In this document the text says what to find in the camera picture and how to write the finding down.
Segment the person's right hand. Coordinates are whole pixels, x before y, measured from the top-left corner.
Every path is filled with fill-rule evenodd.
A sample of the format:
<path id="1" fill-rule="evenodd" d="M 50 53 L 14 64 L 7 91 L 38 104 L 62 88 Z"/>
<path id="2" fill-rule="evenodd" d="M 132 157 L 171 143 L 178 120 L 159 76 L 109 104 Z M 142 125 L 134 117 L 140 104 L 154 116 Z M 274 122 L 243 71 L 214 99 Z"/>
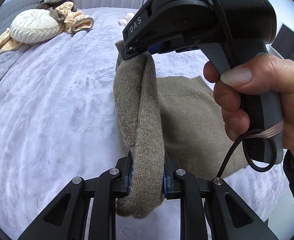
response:
<path id="1" fill-rule="evenodd" d="M 207 62 L 204 76 L 215 85 L 214 100 L 222 108 L 225 131 L 232 141 L 244 134 L 250 125 L 248 114 L 240 109 L 240 95 L 277 92 L 284 118 L 283 148 L 290 150 L 294 158 L 294 61 L 261 55 L 223 75 Z"/>

